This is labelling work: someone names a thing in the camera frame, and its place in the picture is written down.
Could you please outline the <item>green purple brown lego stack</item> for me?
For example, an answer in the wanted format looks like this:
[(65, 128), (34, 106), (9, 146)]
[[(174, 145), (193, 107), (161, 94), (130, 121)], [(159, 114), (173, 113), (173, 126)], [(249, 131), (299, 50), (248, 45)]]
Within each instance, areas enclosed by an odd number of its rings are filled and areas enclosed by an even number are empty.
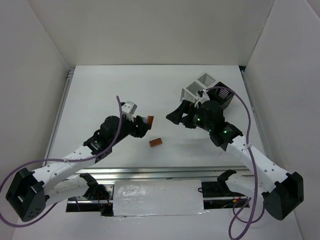
[(142, 117), (142, 120), (144, 123), (148, 124), (148, 125), (152, 125), (153, 124), (153, 120), (154, 120), (154, 116), (144, 116)]

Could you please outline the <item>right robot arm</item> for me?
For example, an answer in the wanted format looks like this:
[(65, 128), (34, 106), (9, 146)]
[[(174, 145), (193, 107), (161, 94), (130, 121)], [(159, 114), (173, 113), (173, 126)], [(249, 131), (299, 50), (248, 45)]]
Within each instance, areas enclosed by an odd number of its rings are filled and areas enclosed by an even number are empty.
[(239, 159), (255, 173), (263, 186), (261, 196), (266, 211), (282, 221), (304, 200), (304, 180), (298, 172), (289, 173), (252, 146), (243, 133), (227, 122), (224, 110), (230, 101), (216, 100), (193, 103), (183, 100), (166, 119), (186, 128), (201, 128), (209, 133), (216, 147)]

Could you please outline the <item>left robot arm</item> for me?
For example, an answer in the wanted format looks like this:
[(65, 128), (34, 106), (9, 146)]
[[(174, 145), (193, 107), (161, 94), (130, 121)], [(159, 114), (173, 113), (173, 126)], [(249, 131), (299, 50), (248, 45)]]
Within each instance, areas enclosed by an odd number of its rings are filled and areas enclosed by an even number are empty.
[(43, 167), (14, 171), (5, 195), (25, 226), (37, 221), (43, 210), (75, 196), (87, 199), (106, 197), (108, 192), (89, 173), (73, 177), (76, 172), (93, 166), (112, 153), (114, 145), (132, 136), (143, 138), (151, 129), (153, 116), (109, 116), (83, 145), (62, 159), (51, 159)]

